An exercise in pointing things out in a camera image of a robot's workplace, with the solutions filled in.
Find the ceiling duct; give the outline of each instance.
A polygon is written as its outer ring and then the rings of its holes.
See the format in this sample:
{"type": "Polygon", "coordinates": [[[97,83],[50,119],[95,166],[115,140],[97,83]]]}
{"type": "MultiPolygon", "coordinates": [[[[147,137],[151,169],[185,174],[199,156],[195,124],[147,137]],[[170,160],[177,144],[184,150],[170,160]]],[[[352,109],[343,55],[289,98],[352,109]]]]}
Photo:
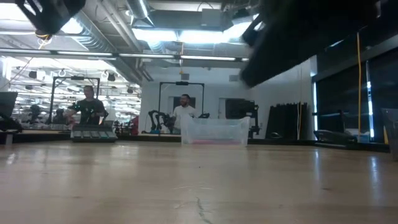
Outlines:
{"type": "Polygon", "coordinates": [[[148,17],[149,7],[146,0],[126,0],[126,2],[130,11],[130,15],[132,15],[135,19],[142,20],[146,24],[154,26],[148,17]]]}
{"type": "MultiPolygon", "coordinates": [[[[116,48],[109,43],[83,11],[80,11],[75,16],[75,19],[83,27],[81,34],[84,35],[84,37],[73,37],[75,41],[86,47],[89,51],[116,52],[116,48]]],[[[127,81],[141,84],[142,77],[137,68],[130,67],[123,59],[118,57],[116,60],[107,62],[119,69],[127,81]]]]}

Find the wooden table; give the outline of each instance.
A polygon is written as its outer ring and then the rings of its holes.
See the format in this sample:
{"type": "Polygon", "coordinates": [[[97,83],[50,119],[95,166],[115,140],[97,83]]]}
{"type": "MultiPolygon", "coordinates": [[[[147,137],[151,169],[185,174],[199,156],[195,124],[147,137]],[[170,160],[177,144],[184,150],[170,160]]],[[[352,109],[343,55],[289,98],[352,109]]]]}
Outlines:
{"type": "Polygon", "coordinates": [[[0,148],[1,223],[398,223],[391,155],[297,146],[0,148]]]}

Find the black metal frame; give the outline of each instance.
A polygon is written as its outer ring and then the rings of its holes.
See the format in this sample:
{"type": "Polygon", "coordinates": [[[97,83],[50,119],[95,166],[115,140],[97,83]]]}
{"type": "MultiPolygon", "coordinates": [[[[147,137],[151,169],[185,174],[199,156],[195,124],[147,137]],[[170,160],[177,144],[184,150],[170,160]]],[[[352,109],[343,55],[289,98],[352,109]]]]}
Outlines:
{"type": "Polygon", "coordinates": [[[98,96],[100,95],[100,78],[86,78],[86,77],[53,77],[52,81],[52,89],[51,89],[51,102],[50,102],[50,114],[49,114],[49,124],[52,123],[52,109],[53,109],[53,104],[54,104],[54,93],[55,93],[55,88],[58,87],[61,83],[57,84],[56,81],[57,79],[63,79],[62,81],[65,81],[66,79],[70,80],[97,80],[97,91],[96,91],[96,99],[98,99],[98,96]]]}
{"type": "Polygon", "coordinates": [[[201,85],[202,93],[201,93],[201,113],[203,114],[203,106],[205,102],[205,84],[204,83],[189,83],[189,82],[160,82],[159,83],[159,105],[157,111],[160,111],[160,99],[162,96],[162,85],[163,84],[174,84],[174,85],[201,85]]]}

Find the man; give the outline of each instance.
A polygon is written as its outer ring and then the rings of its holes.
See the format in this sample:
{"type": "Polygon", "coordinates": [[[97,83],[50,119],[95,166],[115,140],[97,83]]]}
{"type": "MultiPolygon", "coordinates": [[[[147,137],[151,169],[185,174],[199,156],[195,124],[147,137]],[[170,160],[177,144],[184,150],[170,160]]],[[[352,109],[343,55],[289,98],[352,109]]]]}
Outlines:
{"type": "Polygon", "coordinates": [[[173,117],[175,118],[174,123],[174,134],[181,134],[181,117],[189,115],[195,117],[195,109],[189,105],[191,98],[188,94],[182,94],[180,98],[180,106],[174,108],[173,117]]]}
{"type": "Polygon", "coordinates": [[[94,98],[94,88],[92,86],[85,86],[83,88],[86,98],[77,102],[74,109],[72,109],[68,116],[81,112],[80,124],[94,124],[99,125],[100,117],[105,115],[105,107],[102,101],[94,98]]]}

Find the clear plastic bin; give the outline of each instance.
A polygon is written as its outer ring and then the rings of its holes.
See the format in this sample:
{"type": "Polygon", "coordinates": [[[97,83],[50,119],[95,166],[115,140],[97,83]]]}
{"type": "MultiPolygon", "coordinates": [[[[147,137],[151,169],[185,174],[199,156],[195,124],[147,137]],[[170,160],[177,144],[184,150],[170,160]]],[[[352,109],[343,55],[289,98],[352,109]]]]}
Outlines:
{"type": "Polygon", "coordinates": [[[182,144],[229,144],[247,146],[250,117],[242,119],[181,118],[182,144]]]}
{"type": "Polygon", "coordinates": [[[392,158],[398,161],[398,109],[382,109],[392,158]]]}

